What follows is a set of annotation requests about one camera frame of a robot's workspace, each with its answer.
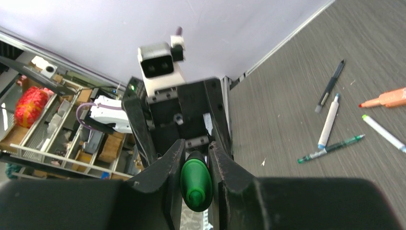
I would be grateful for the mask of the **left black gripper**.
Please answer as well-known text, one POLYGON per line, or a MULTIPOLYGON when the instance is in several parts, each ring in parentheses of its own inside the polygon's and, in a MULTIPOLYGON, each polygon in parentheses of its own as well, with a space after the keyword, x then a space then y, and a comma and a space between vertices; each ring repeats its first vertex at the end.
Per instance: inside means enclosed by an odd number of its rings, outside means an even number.
POLYGON ((145 168, 157 160, 156 152, 166 152, 178 139, 186 140, 186 148, 200 152, 207 152, 209 144, 216 141, 234 158, 219 79, 180 85, 148 97, 154 124, 150 132, 146 95, 143 81, 132 77, 122 99, 145 168))

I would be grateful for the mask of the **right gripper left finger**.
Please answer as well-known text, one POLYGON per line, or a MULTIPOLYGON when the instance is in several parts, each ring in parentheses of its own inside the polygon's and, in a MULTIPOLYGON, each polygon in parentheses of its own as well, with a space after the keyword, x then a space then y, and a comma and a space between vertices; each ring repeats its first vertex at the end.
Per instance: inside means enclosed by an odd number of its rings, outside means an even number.
POLYGON ((126 196, 133 230, 178 230, 182 207, 180 172, 185 140, 178 139, 162 156, 128 180, 126 196))

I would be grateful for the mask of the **black green highlighter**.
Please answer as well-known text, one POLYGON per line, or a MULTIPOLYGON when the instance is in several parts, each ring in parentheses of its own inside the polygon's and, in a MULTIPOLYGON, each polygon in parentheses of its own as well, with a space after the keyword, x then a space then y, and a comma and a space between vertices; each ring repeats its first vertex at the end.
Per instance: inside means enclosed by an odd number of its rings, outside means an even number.
POLYGON ((213 184, 203 154, 195 150, 189 154, 180 173, 182 198, 194 212, 208 209, 213 199, 213 184))

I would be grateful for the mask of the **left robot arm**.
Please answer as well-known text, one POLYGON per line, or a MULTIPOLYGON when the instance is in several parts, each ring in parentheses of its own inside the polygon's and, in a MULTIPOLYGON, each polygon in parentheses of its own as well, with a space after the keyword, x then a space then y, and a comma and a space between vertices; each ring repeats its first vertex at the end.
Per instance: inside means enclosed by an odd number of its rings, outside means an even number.
POLYGON ((147 96, 145 86, 132 78, 120 100, 107 95, 93 99, 84 119, 86 125, 104 133, 133 134, 149 166, 178 139, 188 151, 207 155, 217 142, 232 156, 221 82, 217 78, 173 86, 147 96))

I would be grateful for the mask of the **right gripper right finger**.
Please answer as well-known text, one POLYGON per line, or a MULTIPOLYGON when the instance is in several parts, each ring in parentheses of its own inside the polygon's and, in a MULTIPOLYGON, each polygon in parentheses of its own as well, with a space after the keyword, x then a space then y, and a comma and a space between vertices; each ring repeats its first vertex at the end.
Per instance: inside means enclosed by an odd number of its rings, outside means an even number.
POLYGON ((238 165, 221 144, 213 141, 208 151, 209 171, 213 182, 211 210, 215 230, 249 230, 257 225, 255 208, 249 199, 254 176, 238 165))

